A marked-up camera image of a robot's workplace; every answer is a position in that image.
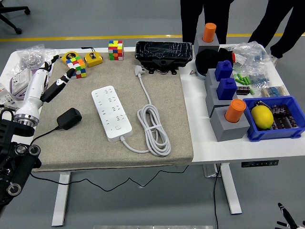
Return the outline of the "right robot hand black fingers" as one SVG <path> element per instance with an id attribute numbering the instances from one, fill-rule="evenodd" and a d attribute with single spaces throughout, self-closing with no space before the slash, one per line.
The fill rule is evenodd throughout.
<path id="1" fill-rule="evenodd" d="M 287 221 L 286 223 L 277 221 L 278 225 L 286 227 L 288 229 L 304 229 L 305 228 L 305 221 L 303 221 L 303 226 L 297 225 L 295 223 L 294 219 L 292 218 L 292 216 L 290 215 L 290 213 L 288 212 L 288 210 L 281 203 L 278 203 L 278 207 L 280 208 L 280 210 L 283 214 L 283 217 Z"/>

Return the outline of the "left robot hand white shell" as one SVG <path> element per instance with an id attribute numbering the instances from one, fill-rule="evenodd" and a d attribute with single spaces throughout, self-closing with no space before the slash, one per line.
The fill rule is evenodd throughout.
<path id="1" fill-rule="evenodd" d="M 66 86 L 75 72 L 75 68 L 70 68 L 61 78 L 44 90 L 44 84 L 48 79 L 48 73 L 52 64 L 59 58 L 55 55 L 51 60 L 44 62 L 35 72 L 27 87 L 23 100 L 23 106 L 15 112 L 14 122 L 32 122 L 36 126 L 40 119 L 39 108 L 44 102 L 50 102 Z"/>

